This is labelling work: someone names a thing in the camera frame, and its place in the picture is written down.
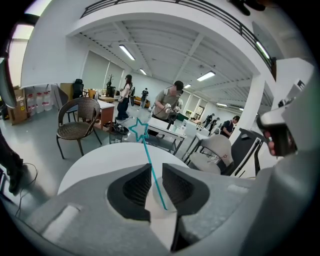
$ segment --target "woman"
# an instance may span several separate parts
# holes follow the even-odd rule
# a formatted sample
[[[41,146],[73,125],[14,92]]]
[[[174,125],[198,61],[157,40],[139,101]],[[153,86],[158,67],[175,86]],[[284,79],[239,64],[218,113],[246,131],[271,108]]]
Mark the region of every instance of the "woman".
[[[117,120],[125,120],[126,118],[128,118],[126,110],[129,104],[129,92],[131,90],[131,87],[132,87],[132,75],[128,74],[125,77],[125,86],[122,92],[120,93],[121,99],[119,100],[119,104],[117,107],[118,116],[115,118]]]

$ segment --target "white table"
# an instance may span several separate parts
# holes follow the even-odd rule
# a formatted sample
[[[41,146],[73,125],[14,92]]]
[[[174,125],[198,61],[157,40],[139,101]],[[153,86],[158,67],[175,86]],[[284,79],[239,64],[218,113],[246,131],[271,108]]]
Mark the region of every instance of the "white table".
[[[163,163],[188,167],[180,159],[160,148],[151,145],[147,145],[147,148],[157,178],[162,177]],[[85,154],[70,167],[62,179],[58,194],[89,177],[147,163],[148,158],[144,145],[141,143],[124,142],[99,147]],[[176,229],[177,213],[164,210],[159,200],[154,198],[156,189],[153,176],[151,180],[153,185],[145,201],[145,208],[150,212],[150,228],[163,245],[170,250]],[[164,198],[168,199],[168,195],[164,195],[166,192],[162,182],[159,182],[159,186]]]
[[[202,135],[201,133],[197,132],[195,135],[194,135],[194,138],[193,140],[191,141],[190,145],[188,146],[188,148],[186,149],[184,155],[182,156],[182,159],[185,157],[185,155],[187,154],[187,158],[183,161],[184,163],[188,160],[189,156],[198,149],[200,143],[201,143],[201,140],[204,140],[204,139],[207,139],[209,138],[208,136],[205,136],[205,135]],[[192,144],[194,143],[195,139],[198,139],[198,142],[194,145],[193,149],[191,150],[190,153],[188,153],[188,150],[191,148]]]
[[[162,177],[163,163],[188,167],[180,159],[160,148],[152,145],[147,145],[147,148],[157,177]],[[147,163],[148,158],[142,143],[123,142],[99,147],[85,154],[70,167],[61,181],[58,194],[89,177]]]
[[[167,122],[156,119],[154,117],[151,117],[148,121],[149,130],[155,131],[161,135],[165,135],[173,139],[173,142],[170,143],[171,145],[173,145],[173,147],[167,146],[164,143],[165,140],[162,140],[163,143],[159,144],[159,147],[167,148],[169,150],[173,149],[174,150],[173,155],[175,155],[178,152],[182,142],[184,142],[187,135],[185,134],[185,130],[175,126],[174,124],[171,124],[170,128],[167,129],[168,125],[169,124]]]

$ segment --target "black office chair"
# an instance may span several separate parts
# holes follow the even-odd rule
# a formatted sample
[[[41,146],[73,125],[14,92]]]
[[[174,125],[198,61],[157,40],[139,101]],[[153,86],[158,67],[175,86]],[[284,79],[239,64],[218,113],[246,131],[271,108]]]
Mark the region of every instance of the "black office chair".
[[[72,85],[73,88],[73,99],[80,98],[83,96],[84,84],[81,79],[76,79]]]

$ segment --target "gray floor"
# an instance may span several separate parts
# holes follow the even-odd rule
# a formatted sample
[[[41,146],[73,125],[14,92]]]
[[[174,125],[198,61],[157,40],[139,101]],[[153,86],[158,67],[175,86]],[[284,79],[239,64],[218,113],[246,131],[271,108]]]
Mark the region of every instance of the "gray floor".
[[[128,118],[123,123],[125,127],[134,125],[136,123],[136,117],[139,117],[142,122],[148,121],[150,112],[148,112],[146,108],[139,111],[138,109],[139,107],[137,105],[129,106],[127,113],[133,118]],[[117,114],[118,111],[115,107],[113,117],[116,117]],[[35,165],[38,170],[36,181],[26,187],[26,185],[35,178],[36,171],[32,165],[26,165],[25,167],[25,175],[21,182],[21,187],[26,187],[21,193],[23,198],[21,200],[20,218],[22,220],[48,199],[57,195],[64,175],[73,163],[81,157],[77,141],[61,139],[59,141],[65,159],[61,158],[56,143],[58,127],[57,116],[58,110],[53,108],[48,112],[36,114],[18,125],[12,126],[9,120],[0,120],[0,128],[7,143],[23,158],[24,163],[31,163]],[[68,122],[67,116],[64,117],[64,121]],[[178,120],[175,121],[175,125],[177,126],[181,126],[181,123],[182,122]],[[96,131],[102,141],[102,146],[108,145],[109,133],[100,129],[96,129]],[[181,159],[191,140],[192,138],[186,138],[184,140],[176,157]],[[133,134],[130,134],[124,138],[124,141],[135,142],[135,137]],[[94,134],[82,139],[81,143],[84,154],[98,147],[102,147]],[[2,183],[3,193],[13,201],[13,204],[7,201],[4,201],[4,203],[7,210],[15,215],[19,207],[20,194],[12,195],[9,193],[8,187],[8,181]]]

